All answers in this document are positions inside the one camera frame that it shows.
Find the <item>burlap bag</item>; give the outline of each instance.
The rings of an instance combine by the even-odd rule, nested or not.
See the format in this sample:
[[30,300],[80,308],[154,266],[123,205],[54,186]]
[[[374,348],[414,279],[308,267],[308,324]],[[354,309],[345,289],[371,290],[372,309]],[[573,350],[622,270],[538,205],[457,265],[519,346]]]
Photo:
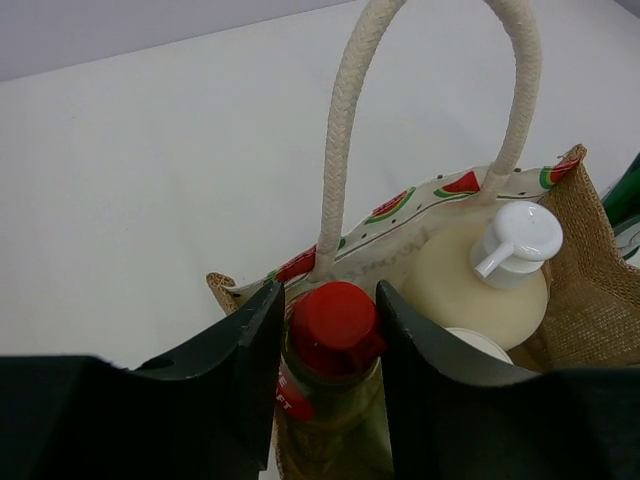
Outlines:
[[[371,295],[382,279],[398,286],[433,233],[455,222],[488,222],[504,202],[528,199],[540,201],[557,215],[565,243],[546,272],[550,303],[541,327],[509,354],[517,364],[538,371],[640,363],[640,274],[618,256],[598,195],[581,164],[586,150],[577,146],[556,166],[515,169],[514,173],[538,90],[539,38],[527,2],[485,2],[503,22],[516,57],[513,105],[496,160],[489,167],[411,187],[342,236],[356,103],[376,47],[404,4],[404,0],[371,0],[347,44],[331,99],[318,244],[249,285],[236,286],[224,275],[209,274],[207,283],[227,314],[271,279],[285,283],[288,305],[332,279],[353,282]],[[291,460],[283,415],[277,411],[274,430],[281,476],[284,480],[309,478]],[[347,439],[347,447],[321,478],[382,480],[393,475],[368,467],[349,448]]]

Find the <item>red cap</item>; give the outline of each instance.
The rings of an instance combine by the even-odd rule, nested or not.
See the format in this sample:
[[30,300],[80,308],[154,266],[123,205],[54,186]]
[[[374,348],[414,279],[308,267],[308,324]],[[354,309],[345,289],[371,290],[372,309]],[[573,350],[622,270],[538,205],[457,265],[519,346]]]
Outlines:
[[300,359],[322,377],[363,373],[384,353],[376,306],[361,288],[327,283],[294,307],[290,335]]

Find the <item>white jar lid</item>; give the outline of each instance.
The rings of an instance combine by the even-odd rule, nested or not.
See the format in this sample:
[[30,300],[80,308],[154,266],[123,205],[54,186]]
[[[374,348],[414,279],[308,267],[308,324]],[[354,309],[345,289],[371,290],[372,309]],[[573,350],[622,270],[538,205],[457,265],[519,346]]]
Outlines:
[[455,335],[463,342],[471,345],[481,352],[484,352],[487,355],[492,356],[493,358],[497,358],[498,360],[502,360],[503,362],[513,365],[513,362],[509,358],[509,355],[507,355],[507,352],[502,350],[498,346],[498,344],[491,340],[489,337],[466,328],[447,328],[447,332]]

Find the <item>green bottle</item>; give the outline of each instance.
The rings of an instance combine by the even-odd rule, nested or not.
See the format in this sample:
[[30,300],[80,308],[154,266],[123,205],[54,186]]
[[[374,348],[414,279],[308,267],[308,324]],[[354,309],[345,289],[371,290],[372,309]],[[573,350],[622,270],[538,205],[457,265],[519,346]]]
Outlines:
[[625,260],[640,250],[640,154],[602,199],[616,236],[616,246]]

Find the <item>white cord handle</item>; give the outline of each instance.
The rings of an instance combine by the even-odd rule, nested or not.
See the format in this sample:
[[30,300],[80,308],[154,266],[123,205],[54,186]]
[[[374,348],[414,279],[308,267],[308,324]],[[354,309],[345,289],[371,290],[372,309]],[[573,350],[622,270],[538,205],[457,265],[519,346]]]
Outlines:
[[[316,262],[309,280],[328,277],[335,261],[344,214],[347,157],[356,104],[373,55],[406,0],[370,0],[347,43],[331,96],[324,161],[322,222]],[[527,0],[484,0],[502,21],[516,59],[516,82],[502,148],[474,201],[493,201],[513,172],[533,118],[542,55],[540,38]]]

